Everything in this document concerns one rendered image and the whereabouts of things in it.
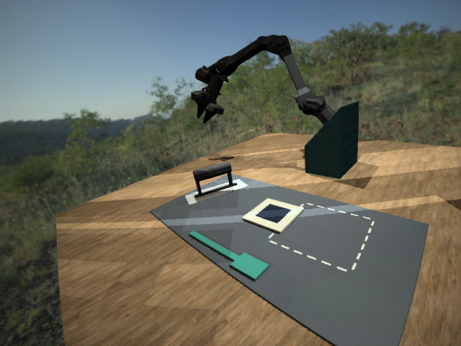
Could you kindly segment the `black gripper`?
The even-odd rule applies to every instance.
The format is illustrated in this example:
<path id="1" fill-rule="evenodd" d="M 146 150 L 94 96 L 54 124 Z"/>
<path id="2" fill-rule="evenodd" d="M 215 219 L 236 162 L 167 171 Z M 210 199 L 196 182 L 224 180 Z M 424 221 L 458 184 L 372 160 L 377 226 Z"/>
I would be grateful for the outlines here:
<path id="1" fill-rule="evenodd" d="M 216 105 L 217 103 L 216 100 L 218 98 L 218 95 L 220 96 L 220 93 L 219 93 L 220 90 L 214 89 L 209 86 L 205 87 L 205 91 L 207 91 L 207 89 L 209 89 L 209 93 L 210 93 L 209 102 L 206 102 L 205 100 L 196 102 L 197 118 L 201 117 L 203 112 L 206 111 L 203 123 L 206 123 L 216 113 L 222 115 L 224 112 L 224 109 L 220 105 Z M 207 106 L 208 106 L 208 109 L 207 109 Z"/>

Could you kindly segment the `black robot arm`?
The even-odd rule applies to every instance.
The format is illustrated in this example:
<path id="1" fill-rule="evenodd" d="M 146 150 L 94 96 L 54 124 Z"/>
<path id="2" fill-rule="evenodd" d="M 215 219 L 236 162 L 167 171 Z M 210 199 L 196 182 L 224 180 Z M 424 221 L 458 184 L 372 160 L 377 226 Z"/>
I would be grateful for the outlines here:
<path id="1" fill-rule="evenodd" d="M 247 45 L 242 50 L 239 50 L 234 55 L 223 57 L 209 67 L 200 67 L 195 74 L 195 78 L 205 84 L 208 84 L 209 87 L 220 90 L 223 85 L 223 81 L 228 82 L 227 76 L 233 74 L 237 67 L 243 62 L 263 50 L 279 55 L 285 62 L 297 90 L 295 99 L 298 103 L 299 110 L 302 110 L 306 115 L 316 116 L 321 123 L 325 125 L 336 112 L 330 107 L 330 105 L 326 104 L 324 96 L 314 97 L 311 90 L 306 87 L 300 70 L 293 57 L 289 39 L 286 35 L 260 36 L 257 40 L 252 42 L 250 45 Z M 205 91 L 205 88 L 202 88 L 202 90 L 193 91 L 191 92 L 191 98 L 195 102 L 202 100 L 209 102 L 209 89 Z"/>

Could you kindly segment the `teal flat paddle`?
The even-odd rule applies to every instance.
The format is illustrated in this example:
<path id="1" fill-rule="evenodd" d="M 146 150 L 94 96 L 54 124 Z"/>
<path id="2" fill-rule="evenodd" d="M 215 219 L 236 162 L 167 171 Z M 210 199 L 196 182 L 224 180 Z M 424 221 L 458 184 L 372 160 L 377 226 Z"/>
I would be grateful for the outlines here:
<path id="1" fill-rule="evenodd" d="M 208 238 L 204 237 L 203 235 L 197 233 L 196 231 L 192 231 L 189 235 L 196 239 L 209 248 L 215 250 L 216 252 L 220 253 L 224 257 L 228 258 L 229 260 L 233 261 L 230 266 L 235 270 L 241 272 L 245 276 L 248 276 L 252 280 L 257 280 L 261 277 L 261 275 L 266 271 L 269 267 L 269 264 L 262 262 L 261 260 L 252 257 L 247 253 L 242 253 L 241 256 L 232 253 L 231 251 L 227 250 L 226 248 L 216 244 L 215 242 L 209 240 Z"/>

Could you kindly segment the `beige square tile with dark centre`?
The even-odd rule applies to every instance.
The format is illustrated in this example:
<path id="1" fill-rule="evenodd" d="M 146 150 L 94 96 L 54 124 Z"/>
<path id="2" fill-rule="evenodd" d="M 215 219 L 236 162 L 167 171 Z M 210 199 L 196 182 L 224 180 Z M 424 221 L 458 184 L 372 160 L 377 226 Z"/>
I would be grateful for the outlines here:
<path id="1" fill-rule="evenodd" d="M 267 198 L 242 219 L 281 234 L 303 210 L 296 205 Z"/>

